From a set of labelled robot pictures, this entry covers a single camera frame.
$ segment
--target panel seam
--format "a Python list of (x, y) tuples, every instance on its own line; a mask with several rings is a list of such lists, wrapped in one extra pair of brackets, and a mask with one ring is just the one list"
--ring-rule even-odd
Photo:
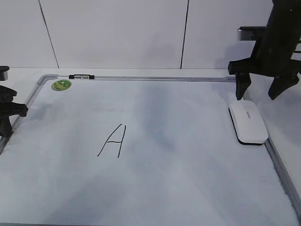
[(39, 2), (39, 5), (40, 5), (41, 14), (42, 14), (44, 24), (46, 26), (48, 37), (49, 37), (49, 40), (50, 40), (51, 48), (52, 48), (53, 54), (55, 55), (56, 65), (57, 65), (57, 68), (60, 68), (60, 66), (58, 65), (58, 61), (57, 61), (56, 54), (55, 54), (55, 48), (53, 47), (53, 44), (52, 44), (52, 40), (51, 40), (51, 37), (50, 37), (49, 29), (48, 29), (48, 26), (47, 26), (47, 23), (46, 23), (46, 19), (45, 19), (45, 16), (44, 16), (44, 12), (43, 12), (43, 9), (42, 9), (41, 2), (40, 2), (40, 0), (38, 0), (38, 2)]
[(190, 0), (187, 0), (187, 11), (186, 11), (186, 19), (185, 19), (185, 28), (184, 28), (184, 37), (183, 37), (183, 46), (182, 46), (182, 56), (181, 56), (181, 66), (180, 66), (180, 69), (182, 69), (182, 65), (183, 65), (183, 55), (184, 55), (185, 38), (186, 38), (186, 28), (187, 28), (187, 21), (188, 21), (189, 1)]

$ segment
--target black marker writing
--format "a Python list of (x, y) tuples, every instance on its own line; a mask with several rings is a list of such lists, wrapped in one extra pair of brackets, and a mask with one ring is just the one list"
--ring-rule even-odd
[(111, 138), (111, 136), (119, 129), (119, 127), (121, 126), (122, 124), (120, 124), (110, 135), (109, 135), (109, 137), (108, 137), (108, 139), (105, 141), (105, 143), (104, 143), (104, 145), (103, 145), (103, 147), (102, 147), (102, 149), (100, 150), (100, 152), (99, 152), (99, 154), (97, 155), (97, 157), (101, 154), (101, 152), (103, 151), (103, 149), (104, 149), (104, 147), (106, 146), (106, 144), (107, 143), (120, 143), (120, 146), (119, 146), (119, 152), (118, 152), (118, 157), (117, 158), (119, 158), (119, 156), (120, 156), (120, 151), (121, 151), (121, 146), (122, 146), (122, 142), (123, 142), (123, 138), (124, 138), (124, 135), (125, 135), (125, 133), (126, 133), (126, 129), (127, 129), (127, 126), (126, 125), (124, 125), (124, 131), (123, 131), (123, 136), (122, 136), (122, 139), (121, 139), (121, 141), (109, 141), (109, 139)]

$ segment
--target whiteboard eraser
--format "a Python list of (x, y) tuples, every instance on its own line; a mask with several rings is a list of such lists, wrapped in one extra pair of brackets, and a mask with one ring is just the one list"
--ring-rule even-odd
[(229, 105), (238, 141), (244, 145), (262, 145), (269, 137), (256, 104), (249, 100), (235, 100)]

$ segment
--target round sticker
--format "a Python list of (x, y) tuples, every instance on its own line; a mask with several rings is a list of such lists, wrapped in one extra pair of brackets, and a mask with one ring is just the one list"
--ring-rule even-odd
[(52, 84), (51, 88), (54, 91), (63, 91), (68, 89), (71, 86), (71, 81), (69, 80), (60, 80), (56, 81), (55, 83)]

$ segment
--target whiteboard frame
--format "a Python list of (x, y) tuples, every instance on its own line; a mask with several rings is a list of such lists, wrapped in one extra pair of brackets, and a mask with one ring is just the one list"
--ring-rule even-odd
[[(69, 79), (69, 75), (58, 75), (58, 74), (45, 74), (41, 76), (38, 80), (35, 88), (27, 98), (25, 104), (28, 108), (31, 107), (33, 101), (38, 96), (39, 92), (43, 88), (44, 84), (49, 80), (55, 79)], [(235, 77), (224, 77), (224, 78), (202, 78), (202, 77), (129, 77), (129, 76), (95, 76), (95, 81), (193, 81), (193, 82), (235, 82)], [(252, 100), (249, 94), (246, 92), (244, 99)], [(17, 116), (16, 120), (12, 124), (13, 132), (18, 128), (22, 121), (23, 117)], [(2, 137), (0, 139), (0, 156), (10, 140), (10, 137)], [(272, 139), (269, 137), (268, 140), (264, 143), (269, 155), (273, 161), (274, 168), (279, 176), (281, 185), (288, 195), (292, 206), (296, 212), (299, 223), (301, 224), (301, 199), (298, 195), (298, 192), (283, 164), (278, 151), (273, 145)], [(1, 223), (0, 226), (55, 226), (55, 225), (44, 225), (44, 224), (16, 224), (16, 223)]]

